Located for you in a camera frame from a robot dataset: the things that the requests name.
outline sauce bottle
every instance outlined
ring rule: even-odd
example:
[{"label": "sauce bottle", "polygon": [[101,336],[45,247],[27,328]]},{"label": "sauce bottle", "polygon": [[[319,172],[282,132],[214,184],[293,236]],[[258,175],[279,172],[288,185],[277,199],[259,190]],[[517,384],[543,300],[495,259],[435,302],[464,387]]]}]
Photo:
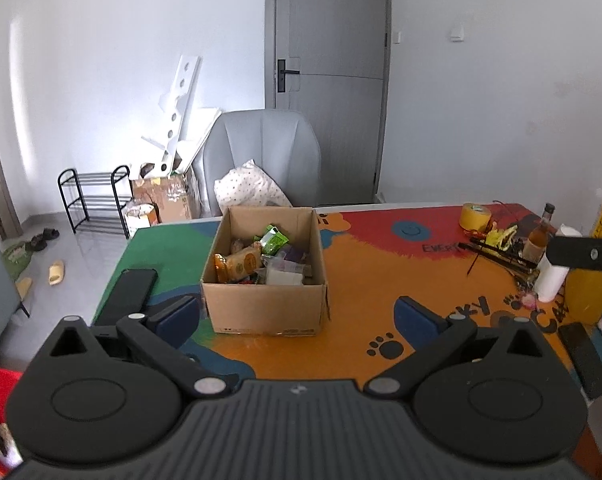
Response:
[{"label": "sauce bottle", "polygon": [[541,223],[530,233],[529,237],[527,237],[527,242],[523,247],[521,256],[526,260],[536,264],[541,261],[541,257],[543,256],[543,253],[545,253],[545,248],[550,241],[548,230],[550,227],[550,220],[552,219],[552,213],[554,213],[554,206],[550,203],[545,204]]}]

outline black sandal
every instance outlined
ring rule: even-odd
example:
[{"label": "black sandal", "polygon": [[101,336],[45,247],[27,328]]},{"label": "black sandal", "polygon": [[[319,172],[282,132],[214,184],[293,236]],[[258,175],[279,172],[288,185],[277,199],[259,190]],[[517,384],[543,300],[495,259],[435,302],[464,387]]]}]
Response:
[{"label": "black sandal", "polygon": [[25,249],[35,253],[43,251],[47,246],[48,243],[44,240],[43,235],[35,235],[32,237],[32,240],[25,243]]},{"label": "black sandal", "polygon": [[57,238],[59,238],[59,231],[57,231],[56,229],[52,229],[50,227],[46,227],[43,230],[43,233],[41,234],[41,236],[43,236],[43,239],[47,240],[47,241],[56,240]]}]

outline cardboard carton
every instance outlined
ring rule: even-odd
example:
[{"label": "cardboard carton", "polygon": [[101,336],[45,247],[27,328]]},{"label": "cardboard carton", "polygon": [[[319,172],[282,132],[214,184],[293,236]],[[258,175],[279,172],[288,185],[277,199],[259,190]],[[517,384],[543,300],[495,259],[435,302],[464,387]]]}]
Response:
[{"label": "cardboard carton", "polygon": [[[238,285],[217,283],[214,254],[230,254],[233,238],[262,236],[276,225],[290,243],[309,253],[310,285]],[[219,333],[314,335],[329,318],[328,283],[319,223],[310,207],[234,206],[226,210],[201,276],[212,327]]]},{"label": "cardboard carton", "polygon": [[155,205],[159,222],[184,222],[199,217],[197,184],[190,168],[186,173],[161,178],[139,178],[132,183],[134,198]]}]

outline gray office chair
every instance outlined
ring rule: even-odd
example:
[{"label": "gray office chair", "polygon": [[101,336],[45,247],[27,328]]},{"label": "gray office chair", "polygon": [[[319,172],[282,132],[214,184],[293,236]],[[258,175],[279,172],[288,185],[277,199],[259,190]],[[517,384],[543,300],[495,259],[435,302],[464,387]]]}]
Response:
[{"label": "gray office chair", "polygon": [[321,150],[312,126],[289,110],[246,110],[217,119],[195,164],[213,216],[221,214],[215,180],[251,158],[292,205],[317,205]]}]

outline white pillow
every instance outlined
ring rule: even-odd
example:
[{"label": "white pillow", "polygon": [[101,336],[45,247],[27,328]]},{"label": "white pillow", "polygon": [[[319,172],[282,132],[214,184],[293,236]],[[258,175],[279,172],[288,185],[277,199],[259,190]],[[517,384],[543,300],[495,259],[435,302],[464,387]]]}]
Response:
[{"label": "white pillow", "polygon": [[278,205],[292,207],[290,200],[254,160],[215,180],[215,195],[222,212],[231,205]]}]

